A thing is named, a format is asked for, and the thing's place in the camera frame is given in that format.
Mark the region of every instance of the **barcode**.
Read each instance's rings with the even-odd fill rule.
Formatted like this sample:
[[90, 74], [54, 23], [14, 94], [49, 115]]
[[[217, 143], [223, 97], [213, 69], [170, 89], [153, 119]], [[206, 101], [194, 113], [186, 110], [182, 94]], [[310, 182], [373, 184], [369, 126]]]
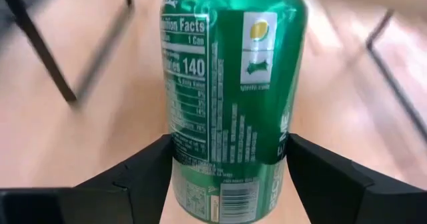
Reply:
[[251, 183], [221, 184], [221, 223], [245, 223], [256, 218], [258, 181]]

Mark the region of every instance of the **light wood surface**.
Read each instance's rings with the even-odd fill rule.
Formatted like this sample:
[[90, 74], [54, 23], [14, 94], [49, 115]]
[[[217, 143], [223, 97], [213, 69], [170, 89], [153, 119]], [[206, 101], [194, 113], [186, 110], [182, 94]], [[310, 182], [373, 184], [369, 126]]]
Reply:
[[[310, 18], [292, 132], [427, 189], [427, 145], [362, 48], [385, 8], [306, 2]], [[161, 0], [136, 3], [134, 18], [78, 110], [64, 102], [18, 28], [2, 40], [1, 187], [76, 185], [166, 133]], [[71, 85], [122, 4], [124, 0], [44, 0], [31, 10]], [[390, 27], [378, 48], [427, 117], [425, 24], [398, 15]], [[309, 223], [288, 171], [282, 190], [278, 206], [260, 223]], [[169, 188], [161, 223], [199, 221], [185, 213]]]

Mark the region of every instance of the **sprite can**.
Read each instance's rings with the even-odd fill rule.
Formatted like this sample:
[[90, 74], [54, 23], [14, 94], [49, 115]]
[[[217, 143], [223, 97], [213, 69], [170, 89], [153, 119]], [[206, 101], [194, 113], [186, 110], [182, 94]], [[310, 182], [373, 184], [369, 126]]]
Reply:
[[161, 47], [179, 204], [252, 223], [282, 186], [306, 28], [302, 0], [164, 0]]

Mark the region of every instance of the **green soda can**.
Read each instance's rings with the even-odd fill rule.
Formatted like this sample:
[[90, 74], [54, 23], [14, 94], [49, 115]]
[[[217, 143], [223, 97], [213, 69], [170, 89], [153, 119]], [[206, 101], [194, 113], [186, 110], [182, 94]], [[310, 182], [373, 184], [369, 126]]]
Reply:
[[164, 0], [161, 47], [179, 204], [210, 223], [275, 206], [306, 28], [302, 0]]

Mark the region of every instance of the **lemon logo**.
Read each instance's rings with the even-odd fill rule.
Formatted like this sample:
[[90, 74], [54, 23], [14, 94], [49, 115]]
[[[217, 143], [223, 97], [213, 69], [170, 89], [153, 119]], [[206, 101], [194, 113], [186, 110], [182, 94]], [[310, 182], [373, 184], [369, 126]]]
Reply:
[[266, 38], [268, 34], [268, 23], [267, 21], [260, 20], [257, 21], [254, 25], [251, 27], [251, 33], [250, 37], [254, 41], [261, 41], [262, 39]]

